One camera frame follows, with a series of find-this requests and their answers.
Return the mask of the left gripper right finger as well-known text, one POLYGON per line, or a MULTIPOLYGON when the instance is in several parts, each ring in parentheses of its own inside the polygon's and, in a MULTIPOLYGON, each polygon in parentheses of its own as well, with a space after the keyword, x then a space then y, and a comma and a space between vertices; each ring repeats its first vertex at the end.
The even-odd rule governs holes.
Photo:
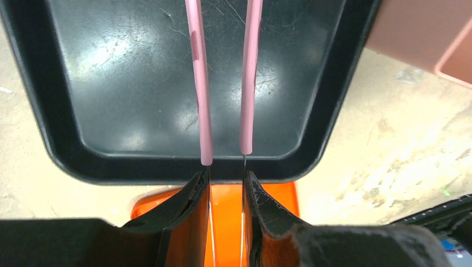
POLYGON ((243 179, 248 266, 450 266, 419 226, 315 226, 275 200, 255 174, 243 179))

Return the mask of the pink metal tongs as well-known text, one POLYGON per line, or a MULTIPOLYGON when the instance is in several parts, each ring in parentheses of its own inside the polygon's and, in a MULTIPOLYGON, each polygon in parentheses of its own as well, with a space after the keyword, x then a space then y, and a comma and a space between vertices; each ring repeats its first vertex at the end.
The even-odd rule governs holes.
MULTIPOLYGON (((213 163, 213 136, 210 119, 209 77, 207 51, 200 1, 185 1, 186 15, 193 59, 194 82, 198 110, 200 161, 210 167, 213 163)), ((240 107, 240 151, 243 155, 242 180, 248 176, 247 156, 253 152, 255 114, 255 84, 259 51, 259 31, 263 1, 248 1, 245 19, 242 60, 240 107)))

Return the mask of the pink desk organizer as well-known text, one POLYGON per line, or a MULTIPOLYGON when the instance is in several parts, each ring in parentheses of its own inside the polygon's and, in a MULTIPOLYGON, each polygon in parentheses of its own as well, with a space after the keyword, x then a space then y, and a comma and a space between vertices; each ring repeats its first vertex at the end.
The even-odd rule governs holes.
POLYGON ((471 87, 471 1, 382 1, 369 49, 471 87))

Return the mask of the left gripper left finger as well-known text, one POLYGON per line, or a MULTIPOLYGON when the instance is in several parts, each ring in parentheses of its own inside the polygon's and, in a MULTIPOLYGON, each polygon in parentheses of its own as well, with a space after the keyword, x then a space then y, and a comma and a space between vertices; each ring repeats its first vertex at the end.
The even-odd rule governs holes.
POLYGON ((203 266, 209 178, 121 227, 101 219, 1 221, 2 266, 203 266))

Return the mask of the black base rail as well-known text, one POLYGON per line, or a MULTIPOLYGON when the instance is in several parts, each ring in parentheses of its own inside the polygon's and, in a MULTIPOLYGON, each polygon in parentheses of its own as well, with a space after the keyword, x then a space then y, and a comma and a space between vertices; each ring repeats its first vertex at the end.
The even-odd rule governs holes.
POLYGON ((471 195, 436 205, 391 225, 417 225, 431 231, 449 253, 471 254, 471 195))

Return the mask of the orange box lid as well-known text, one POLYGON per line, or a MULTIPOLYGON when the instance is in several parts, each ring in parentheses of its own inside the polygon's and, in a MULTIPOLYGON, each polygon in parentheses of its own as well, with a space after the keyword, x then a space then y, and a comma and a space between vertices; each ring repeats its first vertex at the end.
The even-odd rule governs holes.
MULTIPOLYGON (((274 199, 295 215, 299 215, 295 182, 263 184, 274 199)), ((241 247, 242 186, 237 184, 212 186, 213 228, 208 228, 205 266, 247 266, 241 247)))

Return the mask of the black tray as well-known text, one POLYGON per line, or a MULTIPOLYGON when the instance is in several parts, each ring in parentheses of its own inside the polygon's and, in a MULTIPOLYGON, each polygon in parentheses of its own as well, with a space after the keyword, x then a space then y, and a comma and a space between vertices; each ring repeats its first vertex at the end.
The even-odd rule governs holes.
MULTIPOLYGON (((380 1, 264 1, 253 153, 263 182, 320 161, 380 1)), ((2 1, 50 158, 93 184, 185 184, 200 163, 184 1, 2 1)))

